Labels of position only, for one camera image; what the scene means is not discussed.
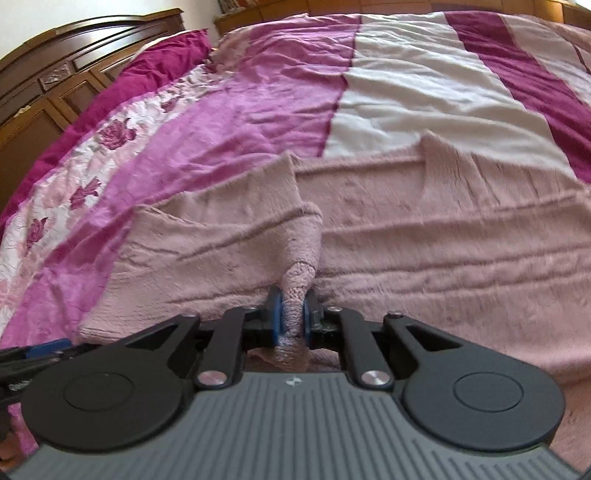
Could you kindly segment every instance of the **bedspread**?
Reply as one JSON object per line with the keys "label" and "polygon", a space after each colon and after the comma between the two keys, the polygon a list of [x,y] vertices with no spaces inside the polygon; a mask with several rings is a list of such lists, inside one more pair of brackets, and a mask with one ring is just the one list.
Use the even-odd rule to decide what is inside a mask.
{"label": "bedspread", "polygon": [[[0,347],[76,338],[132,207],[286,150],[375,153],[431,131],[591,181],[583,31],[490,12],[301,15],[236,30],[210,59],[204,42],[143,52],[34,165],[1,217]],[[149,81],[126,76],[142,65]]]}

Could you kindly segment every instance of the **black circular cover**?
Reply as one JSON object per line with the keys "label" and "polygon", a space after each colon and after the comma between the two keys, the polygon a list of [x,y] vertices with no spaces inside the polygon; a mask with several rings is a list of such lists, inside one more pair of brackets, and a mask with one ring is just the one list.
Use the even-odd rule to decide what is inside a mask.
{"label": "black circular cover", "polygon": [[37,375],[22,397],[35,437],[57,448],[105,452],[147,439],[181,408],[179,378],[151,351],[97,351]]}
{"label": "black circular cover", "polygon": [[486,349],[427,357],[402,394],[408,413],[427,432],[481,452],[551,440],[564,412],[564,397],[542,370]]}

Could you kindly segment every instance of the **wooden bed frame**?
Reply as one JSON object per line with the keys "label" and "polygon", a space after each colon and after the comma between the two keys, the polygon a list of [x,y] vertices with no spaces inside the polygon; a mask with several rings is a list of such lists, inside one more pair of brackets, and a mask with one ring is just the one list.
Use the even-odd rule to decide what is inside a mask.
{"label": "wooden bed frame", "polygon": [[447,10],[488,10],[511,15],[533,15],[591,30],[591,11],[568,0],[257,0],[215,21],[224,35],[235,28],[279,20],[289,15],[427,14]]}
{"label": "wooden bed frame", "polygon": [[91,18],[0,59],[0,210],[35,159],[147,42],[183,29],[181,9]]}

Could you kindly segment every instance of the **pink rose pattern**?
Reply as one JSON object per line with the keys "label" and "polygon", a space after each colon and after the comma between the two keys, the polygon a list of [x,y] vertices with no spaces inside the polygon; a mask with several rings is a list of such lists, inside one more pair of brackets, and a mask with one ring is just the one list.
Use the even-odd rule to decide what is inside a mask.
{"label": "pink rose pattern", "polygon": [[166,102],[162,102],[160,104],[160,108],[162,109],[162,111],[164,113],[168,113],[169,111],[173,110],[174,107],[177,106],[178,99],[179,99],[179,97],[173,97],[173,98],[171,98],[170,100],[168,100]]}
{"label": "pink rose pattern", "polygon": [[128,140],[134,140],[136,132],[133,128],[127,128],[128,121],[129,118],[123,121],[113,120],[110,125],[99,131],[99,143],[109,150],[116,150]]}
{"label": "pink rose pattern", "polygon": [[[122,120],[112,118],[104,129],[82,144],[85,147],[89,146],[90,150],[80,147],[78,151],[74,150],[73,154],[65,159],[64,165],[67,167],[62,167],[62,172],[57,172],[57,175],[63,178],[53,179],[55,184],[49,181],[42,182],[37,186],[33,196],[20,207],[15,218],[6,225],[4,235],[15,239],[14,247],[8,248],[7,252],[10,251],[10,255],[14,257],[13,260],[18,263],[18,267],[6,280],[0,280],[0,310],[4,306],[8,306],[10,309],[18,307],[25,290],[47,255],[67,235],[76,222],[89,211],[89,207],[84,202],[86,196],[98,196],[97,189],[101,186],[101,182],[95,177],[88,185],[80,187],[76,185],[75,172],[79,170],[100,171],[106,179],[109,179],[111,175],[116,173],[118,166],[133,158],[135,151],[145,146],[151,137],[149,132],[155,131],[168,120],[167,111],[177,108],[179,99],[186,98],[189,105],[206,92],[217,88],[217,82],[212,83],[209,80],[204,80],[202,72],[202,66],[199,66],[187,77],[179,79],[173,87],[167,90],[166,93],[170,95],[170,100],[166,102],[162,102],[161,98],[156,95],[142,99],[137,104],[132,103],[126,106],[125,109],[128,110],[128,113],[133,113],[134,110],[141,113],[144,119],[142,125],[137,129],[129,128],[127,126],[130,120],[128,115],[120,116]],[[146,108],[152,108],[153,114],[147,115]],[[132,147],[131,149],[121,148],[132,140],[135,140],[134,144],[128,145]],[[108,166],[110,162],[115,163],[115,168]],[[60,207],[68,199],[69,209],[50,211]],[[24,205],[31,206],[33,203],[40,203],[43,208],[47,209],[48,216],[41,219],[35,218],[32,222],[28,220],[30,217],[24,210]],[[31,249],[36,242],[44,238],[44,234],[52,228],[51,226],[56,223],[57,218],[62,216],[66,217],[65,229],[58,229],[57,235],[52,236],[51,241],[43,242],[38,248]],[[22,228],[27,229],[27,235],[24,240],[19,240]]]}
{"label": "pink rose pattern", "polygon": [[82,207],[84,205],[84,199],[88,197],[88,195],[98,197],[99,194],[96,191],[98,187],[100,187],[100,182],[96,177],[88,182],[86,187],[78,187],[74,194],[70,197],[70,210],[76,210]]}
{"label": "pink rose pattern", "polygon": [[33,220],[31,228],[29,229],[29,233],[27,234],[27,252],[31,249],[34,243],[43,238],[46,221],[47,217],[42,218],[41,220],[36,218]]}

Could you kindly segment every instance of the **fabric fold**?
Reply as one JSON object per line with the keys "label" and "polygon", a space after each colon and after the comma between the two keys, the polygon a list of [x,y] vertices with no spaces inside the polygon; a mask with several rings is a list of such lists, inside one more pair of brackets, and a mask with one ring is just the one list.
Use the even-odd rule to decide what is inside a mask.
{"label": "fabric fold", "polygon": [[591,395],[590,267],[585,185],[427,132],[410,148],[365,157],[284,154],[137,209],[80,335],[110,341],[187,310],[207,320],[278,283],[287,333],[256,355],[265,369],[322,371],[338,357],[303,345],[308,288],[368,320],[402,310],[559,380],[568,412],[553,448],[582,467],[588,448],[576,439],[591,445],[582,404],[582,392]]}

